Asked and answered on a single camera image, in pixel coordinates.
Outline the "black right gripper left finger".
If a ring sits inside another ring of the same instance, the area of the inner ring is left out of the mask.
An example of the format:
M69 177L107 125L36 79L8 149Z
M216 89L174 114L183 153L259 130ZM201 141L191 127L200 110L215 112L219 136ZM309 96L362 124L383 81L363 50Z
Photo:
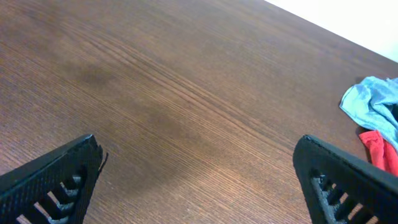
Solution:
M82 223L108 159L92 134L1 176L1 223Z

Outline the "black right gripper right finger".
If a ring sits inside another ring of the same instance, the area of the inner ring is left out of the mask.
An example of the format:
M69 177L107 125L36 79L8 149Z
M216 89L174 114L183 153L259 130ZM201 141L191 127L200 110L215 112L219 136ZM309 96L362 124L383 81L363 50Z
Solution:
M397 177L312 135L293 163L313 223L397 223Z

